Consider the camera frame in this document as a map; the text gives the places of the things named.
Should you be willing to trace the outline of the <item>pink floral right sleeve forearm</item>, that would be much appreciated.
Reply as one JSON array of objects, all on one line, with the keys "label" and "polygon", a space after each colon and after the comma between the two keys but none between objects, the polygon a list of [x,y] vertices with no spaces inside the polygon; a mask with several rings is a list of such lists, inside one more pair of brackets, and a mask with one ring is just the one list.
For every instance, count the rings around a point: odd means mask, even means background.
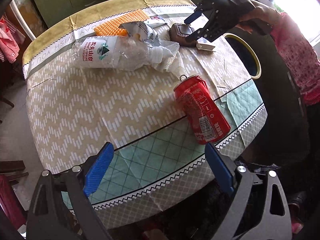
[{"label": "pink floral right sleeve forearm", "polygon": [[319,59],[298,25],[285,13],[271,31],[271,36],[289,68],[306,105],[319,103]]}]

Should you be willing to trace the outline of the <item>person's right hand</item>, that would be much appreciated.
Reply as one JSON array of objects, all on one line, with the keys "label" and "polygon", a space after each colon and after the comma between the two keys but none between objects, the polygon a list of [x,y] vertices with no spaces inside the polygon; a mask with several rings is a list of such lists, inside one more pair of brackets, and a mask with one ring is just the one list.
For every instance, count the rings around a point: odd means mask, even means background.
[{"label": "person's right hand", "polygon": [[251,34],[253,28],[245,23],[249,20],[260,19],[269,25],[276,25],[279,23],[281,14],[276,9],[255,0],[251,0],[251,2],[255,6],[255,9],[239,18],[239,23],[236,25],[237,28]]}]

